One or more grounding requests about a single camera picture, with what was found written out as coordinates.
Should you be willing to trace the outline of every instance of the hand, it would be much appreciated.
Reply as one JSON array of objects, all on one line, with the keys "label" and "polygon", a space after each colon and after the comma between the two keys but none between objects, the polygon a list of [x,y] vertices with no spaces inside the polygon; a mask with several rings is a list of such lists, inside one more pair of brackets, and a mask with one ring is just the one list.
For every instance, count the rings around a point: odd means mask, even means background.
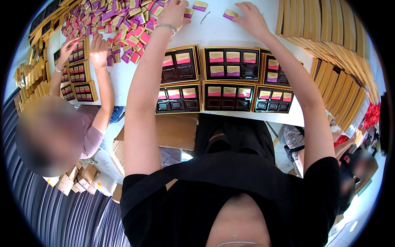
[{"label": "hand", "polygon": [[357,133],[354,133],[354,135],[347,140],[349,144],[355,144],[356,141],[357,141]]},{"label": "hand", "polygon": [[103,39],[103,35],[95,34],[90,45],[89,57],[95,69],[107,69],[108,44]]},{"label": "hand", "polygon": [[80,40],[80,38],[72,38],[72,39],[69,39],[63,43],[62,47],[60,48],[60,57],[59,57],[58,63],[56,64],[56,67],[58,68],[58,70],[62,70],[63,67],[66,65],[66,62],[69,60],[70,54],[75,49],[79,40]]},{"label": "hand", "polygon": [[242,25],[244,30],[261,42],[263,42],[265,37],[271,36],[265,19],[258,7],[253,5],[251,2],[242,2],[235,5],[243,11],[245,17],[236,17],[233,19],[234,22]]},{"label": "hand", "polygon": [[342,135],[342,133],[343,133],[342,130],[332,132],[333,143],[335,143],[335,142],[337,142],[337,140],[339,140],[339,137]]},{"label": "hand", "polygon": [[188,5],[188,1],[171,0],[167,2],[158,17],[158,24],[169,24],[179,31],[185,24],[191,22],[191,19],[184,17],[185,8]]}]

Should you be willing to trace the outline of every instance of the woman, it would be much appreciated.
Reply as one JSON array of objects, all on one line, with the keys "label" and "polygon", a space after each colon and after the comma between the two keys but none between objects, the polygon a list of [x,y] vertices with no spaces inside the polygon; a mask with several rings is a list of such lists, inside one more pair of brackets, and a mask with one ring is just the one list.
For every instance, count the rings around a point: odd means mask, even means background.
[{"label": "woman", "polygon": [[[275,55],[302,107],[304,179],[275,166],[267,128],[252,123],[243,128],[243,121],[222,118],[213,129],[202,126],[205,114],[199,128],[210,129],[207,148],[199,148],[201,155],[190,161],[161,168],[155,107],[162,61],[173,29],[189,22],[183,18],[187,6],[187,1],[166,3],[130,85],[120,202],[129,242],[134,247],[325,245],[338,209],[339,166],[324,103],[307,71],[250,2],[236,4],[246,17],[234,21]],[[166,190],[174,178],[178,181]]]},{"label": "woman", "polygon": [[[337,131],[332,133],[333,143],[337,142],[341,136],[342,131]],[[284,124],[284,139],[287,143],[288,152],[291,153],[293,160],[297,160],[299,165],[303,168],[304,156],[305,156],[305,143],[304,143],[304,129],[299,126]],[[339,144],[335,147],[335,156],[339,160],[339,165],[341,164],[342,155],[353,145],[356,141],[356,134],[349,138],[346,142]]]},{"label": "woman", "polygon": [[[49,95],[60,95],[62,70],[68,61],[68,57],[78,44],[79,38],[67,40],[60,49],[60,58],[55,65]],[[90,158],[95,154],[101,144],[109,124],[113,123],[121,115],[123,107],[114,107],[114,93],[110,77],[107,71],[107,42],[101,34],[94,35],[89,50],[89,57],[95,70],[101,106],[81,105],[78,113],[84,126],[84,149],[80,158]]]}]

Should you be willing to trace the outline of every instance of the red fabric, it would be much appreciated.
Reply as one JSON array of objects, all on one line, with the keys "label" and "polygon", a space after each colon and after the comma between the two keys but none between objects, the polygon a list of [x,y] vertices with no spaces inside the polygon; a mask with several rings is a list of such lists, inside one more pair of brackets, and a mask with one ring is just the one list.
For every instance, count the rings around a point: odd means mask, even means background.
[{"label": "red fabric", "polygon": [[365,128],[369,128],[374,126],[380,118],[380,103],[377,105],[373,105],[370,103],[368,110],[364,116],[364,123],[363,126]]},{"label": "red fabric", "polygon": [[342,143],[345,143],[347,140],[348,140],[348,137],[347,137],[347,136],[341,135],[341,136],[339,137],[339,139],[337,140],[337,142],[335,142],[335,143],[333,144],[333,146],[336,147],[336,146],[338,146],[338,145],[340,145],[340,144],[342,144]]}]

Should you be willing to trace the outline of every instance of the bracelet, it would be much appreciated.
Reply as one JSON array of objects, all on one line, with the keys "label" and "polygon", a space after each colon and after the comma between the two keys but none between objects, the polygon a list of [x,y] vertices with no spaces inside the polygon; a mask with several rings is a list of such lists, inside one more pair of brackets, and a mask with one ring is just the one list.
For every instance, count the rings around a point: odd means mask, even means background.
[{"label": "bracelet", "polygon": [[174,32],[173,36],[176,35],[176,33],[178,32],[177,28],[171,26],[170,24],[158,24],[156,27],[158,27],[158,26],[166,26],[166,27],[170,28]]},{"label": "bracelet", "polygon": [[56,67],[56,65],[55,65],[55,71],[58,72],[58,73],[62,73],[62,72],[63,72],[62,70],[58,70],[58,68]]}]

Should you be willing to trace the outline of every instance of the pink shirt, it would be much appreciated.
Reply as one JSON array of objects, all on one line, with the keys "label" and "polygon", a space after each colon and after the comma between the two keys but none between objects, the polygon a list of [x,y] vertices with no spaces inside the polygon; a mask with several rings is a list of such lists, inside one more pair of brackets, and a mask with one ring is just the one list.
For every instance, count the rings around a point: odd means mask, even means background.
[{"label": "pink shirt", "polygon": [[81,105],[77,110],[84,125],[84,150],[82,159],[90,158],[95,154],[103,140],[103,134],[92,126],[101,106]]}]

